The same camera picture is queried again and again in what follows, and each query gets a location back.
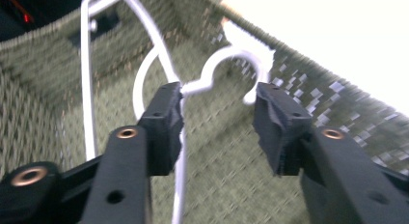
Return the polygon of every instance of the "dark background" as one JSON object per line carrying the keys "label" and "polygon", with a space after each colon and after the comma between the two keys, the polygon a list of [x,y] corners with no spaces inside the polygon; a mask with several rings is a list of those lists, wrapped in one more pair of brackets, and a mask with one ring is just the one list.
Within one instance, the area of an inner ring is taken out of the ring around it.
{"label": "dark background", "polygon": [[0,42],[49,24],[80,5],[81,0],[0,0]]}

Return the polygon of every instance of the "clamp jaw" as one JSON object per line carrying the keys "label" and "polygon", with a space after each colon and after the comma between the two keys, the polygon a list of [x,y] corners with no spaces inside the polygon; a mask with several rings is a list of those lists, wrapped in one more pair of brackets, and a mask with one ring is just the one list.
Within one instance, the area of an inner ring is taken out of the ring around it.
{"label": "clamp jaw", "polygon": [[259,83],[254,127],[273,172],[297,176],[313,224],[409,223],[409,178],[375,165],[340,129],[312,126],[286,92]]}

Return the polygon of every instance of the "green woven material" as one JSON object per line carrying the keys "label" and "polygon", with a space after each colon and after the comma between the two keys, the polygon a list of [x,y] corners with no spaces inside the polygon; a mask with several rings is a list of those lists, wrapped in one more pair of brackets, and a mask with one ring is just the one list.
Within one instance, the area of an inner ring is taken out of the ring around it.
{"label": "green woven material", "polygon": [[[314,115],[316,126],[348,131],[372,159],[407,173],[409,121],[369,98],[282,42],[219,6],[217,0],[141,0],[170,47],[181,79],[200,77],[208,57],[226,45],[223,15],[275,48],[272,82]],[[135,74],[151,49],[141,23],[123,3],[112,8],[121,26],[92,43],[97,143],[111,130],[135,124]],[[1,175],[33,161],[63,171],[85,160],[79,49],[79,11],[38,31],[0,43]],[[253,107],[242,97],[253,86],[249,64],[226,61],[211,92],[185,106],[188,184],[185,223],[309,223],[297,177],[275,178],[258,146]],[[145,104],[166,82],[154,62],[144,85]],[[169,223],[174,176],[152,179],[154,222]]]}

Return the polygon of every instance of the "white plastic hook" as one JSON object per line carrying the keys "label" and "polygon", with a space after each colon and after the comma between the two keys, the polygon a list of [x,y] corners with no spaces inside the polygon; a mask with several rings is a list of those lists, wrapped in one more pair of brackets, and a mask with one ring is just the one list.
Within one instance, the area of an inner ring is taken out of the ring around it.
{"label": "white plastic hook", "polygon": [[267,83],[269,81],[269,69],[266,69],[261,60],[252,52],[234,46],[223,47],[213,55],[211,55],[211,57],[204,64],[201,78],[199,80],[185,84],[181,89],[182,94],[184,96],[190,96],[210,90],[213,86],[213,73],[216,70],[216,67],[222,61],[230,59],[232,57],[245,59],[252,64],[253,68],[256,71],[256,84],[243,98],[244,104],[254,104],[256,102],[257,84],[259,82]]}

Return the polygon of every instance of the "screw hole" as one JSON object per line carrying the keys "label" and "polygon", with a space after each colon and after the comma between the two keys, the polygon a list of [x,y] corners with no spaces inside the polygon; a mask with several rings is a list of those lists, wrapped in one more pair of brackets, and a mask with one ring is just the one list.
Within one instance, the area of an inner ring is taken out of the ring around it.
{"label": "screw hole", "polygon": [[108,196],[106,197],[106,201],[109,204],[117,204],[119,202],[121,202],[123,200],[125,196],[123,195],[123,193],[119,190],[115,190],[112,191],[108,194]]}
{"label": "screw hole", "polygon": [[31,179],[35,178],[38,174],[39,174],[39,172],[29,172],[29,173],[27,173],[26,175],[24,175],[24,176],[22,177],[22,179],[28,181],[28,180],[31,180]]}
{"label": "screw hole", "polygon": [[382,205],[389,204],[388,198],[386,198],[382,193],[378,191],[369,191],[368,197],[370,198],[370,200],[373,200],[374,202],[377,202],[379,204],[382,204]]}
{"label": "screw hole", "polygon": [[117,137],[121,139],[128,139],[136,136],[138,134],[138,131],[134,128],[128,128],[128,129],[123,129],[120,132],[118,132]]}

